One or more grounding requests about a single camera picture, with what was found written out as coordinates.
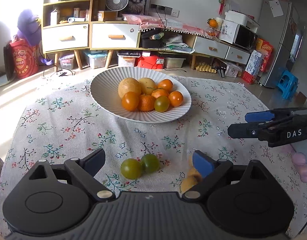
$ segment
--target cherry tomato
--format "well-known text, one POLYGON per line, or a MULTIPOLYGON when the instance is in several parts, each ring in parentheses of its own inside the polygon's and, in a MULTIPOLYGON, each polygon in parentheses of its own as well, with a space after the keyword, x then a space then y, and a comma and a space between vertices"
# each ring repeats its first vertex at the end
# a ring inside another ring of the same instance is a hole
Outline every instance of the cherry tomato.
POLYGON ((183 101, 183 95, 179 91, 173 91, 169 95, 169 100, 172 106, 180 106, 183 101))
POLYGON ((169 79, 164 79, 159 82, 157 88, 163 88, 167 90, 169 93, 172 91, 173 83, 169 79))
POLYGON ((127 92, 125 93, 121 104, 127 111, 135 111, 139 104, 139 96, 135 92, 127 92))
POLYGON ((140 164, 146 173, 153 173, 160 168, 160 161, 154 154, 144 155, 140 160, 140 164))
POLYGON ((154 102, 154 108, 157 112, 163 113, 168 110, 170 101, 166 96, 160 96, 154 102))
POLYGON ((142 171, 142 165, 136 159, 124 160, 120 165, 120 172, 126 179, 138 179, 142 171))

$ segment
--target ribbed black surface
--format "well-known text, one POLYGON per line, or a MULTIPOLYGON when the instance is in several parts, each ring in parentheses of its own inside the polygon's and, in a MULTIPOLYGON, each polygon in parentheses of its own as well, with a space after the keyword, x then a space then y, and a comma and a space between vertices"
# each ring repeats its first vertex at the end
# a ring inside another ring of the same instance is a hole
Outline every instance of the ribbed black surface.
MULTIPOLYGON (((247 238, 222 231, 210 222, 200 205, 181 201, 178 194, 172 192, 163 194, 123 192, 113 202, 97 204, 90 216, 71 231, 41 238, 48 240, 247 240, 247 238)), ((37 237, 15 233, 7 239, 32 240, 37 237)), ((287 239, 283 234, 266 238, 266 240, 287 239)))

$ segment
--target fan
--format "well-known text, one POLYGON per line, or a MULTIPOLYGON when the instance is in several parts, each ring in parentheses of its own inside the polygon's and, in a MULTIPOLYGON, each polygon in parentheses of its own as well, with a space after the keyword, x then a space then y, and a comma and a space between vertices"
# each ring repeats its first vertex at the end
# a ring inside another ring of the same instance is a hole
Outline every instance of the fan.
POLYGON ((111 11, 121 11, 126 8, 128 0, 106 0, 106 6, 111 11))

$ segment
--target microwave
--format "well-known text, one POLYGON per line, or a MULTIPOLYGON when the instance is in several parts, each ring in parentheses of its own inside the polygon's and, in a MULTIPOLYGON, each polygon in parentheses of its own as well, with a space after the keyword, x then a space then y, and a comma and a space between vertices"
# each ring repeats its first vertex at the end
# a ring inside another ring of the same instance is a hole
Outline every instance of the microwave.
POLYGON ((246 50, 253 51, 255 49, 258 35, 243 25, 223 20, 218 39, 237 45, 246 50))

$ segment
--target blue stool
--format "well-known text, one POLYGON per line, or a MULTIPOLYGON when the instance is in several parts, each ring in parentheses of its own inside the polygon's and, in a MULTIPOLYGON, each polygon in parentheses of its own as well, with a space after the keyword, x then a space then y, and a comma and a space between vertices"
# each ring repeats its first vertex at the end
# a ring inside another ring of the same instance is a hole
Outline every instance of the blue stool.
POLYGON ((298 78, 285 70, 277 87, 282 91, 282 97, 290 100, 298 88, 298 78))

